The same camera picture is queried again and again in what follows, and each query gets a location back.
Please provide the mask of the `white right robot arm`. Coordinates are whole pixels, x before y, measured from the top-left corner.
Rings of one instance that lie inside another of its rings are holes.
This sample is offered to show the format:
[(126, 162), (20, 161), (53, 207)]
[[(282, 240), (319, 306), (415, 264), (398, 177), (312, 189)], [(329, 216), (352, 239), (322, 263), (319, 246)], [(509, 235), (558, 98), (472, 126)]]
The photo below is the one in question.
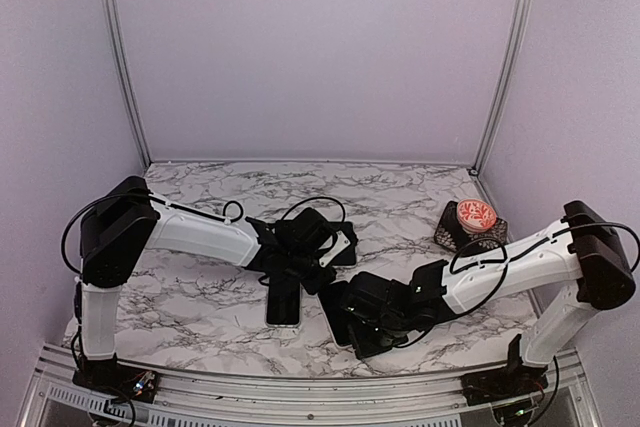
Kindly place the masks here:
[(511, 360), (496, 372), (502, 393), (519, 393), (593, 317), (636, 292), (639, 262), (628, 259), (619, 236), (630, 227), (603, 219), (580, 200), (563, 209), (560, 220), (535, 234), (472, 256), (458, 251), (449, 261), (417, 268), (409, 283), (356, 274), (340, 300), (356, 357), (406, 348), (411, 332), (424, 336), (494, 299), (560, 283), (556, 298), (511, 342)]

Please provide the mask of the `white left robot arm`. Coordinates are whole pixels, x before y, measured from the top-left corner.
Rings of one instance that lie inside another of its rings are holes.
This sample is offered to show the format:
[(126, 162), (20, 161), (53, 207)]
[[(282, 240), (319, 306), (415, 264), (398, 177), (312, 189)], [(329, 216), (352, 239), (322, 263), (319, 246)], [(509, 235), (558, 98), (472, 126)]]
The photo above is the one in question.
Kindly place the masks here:
[(138, 176), (84, 206), (68, 224), (80, 227), (81, 265), (71, 269), (79, 285), (79, 344), (86, 373), (106, 392), (126, 383), (125, 368), (113, 360), (117, 306), (144, 251), (217, 259), (260, 272), (270, 284), (294, 280), (313, 295), (335, 280), (334, 260), (351, 245), (313, 208), (272, 223), (230, 218), (161, 197)]

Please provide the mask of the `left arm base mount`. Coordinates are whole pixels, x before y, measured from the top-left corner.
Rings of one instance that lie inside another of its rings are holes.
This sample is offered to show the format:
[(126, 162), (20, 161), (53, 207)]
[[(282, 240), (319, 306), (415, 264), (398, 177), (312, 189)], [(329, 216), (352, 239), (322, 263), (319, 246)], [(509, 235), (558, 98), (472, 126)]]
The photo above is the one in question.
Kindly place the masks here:
[(159, 374), (154, 370), (121, 364), (116, 356), (109, 360), (79, 358), (73, 375), (74, 385), (105, 394), (151, 404), (157, 393)]

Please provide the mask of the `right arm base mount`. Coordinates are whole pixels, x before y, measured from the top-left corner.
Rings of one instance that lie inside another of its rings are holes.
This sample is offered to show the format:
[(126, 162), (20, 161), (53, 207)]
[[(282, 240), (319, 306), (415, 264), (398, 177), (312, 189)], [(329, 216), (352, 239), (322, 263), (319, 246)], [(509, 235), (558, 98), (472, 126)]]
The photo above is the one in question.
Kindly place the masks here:
[(507, 362), (503, 367), (465, 374), (461, 377), (462, 393), (469, 406), (507, 400), (542, 392), (548, 387), (546, 367), (525, 366), (520, 355), (522, 335), (509, 343)]

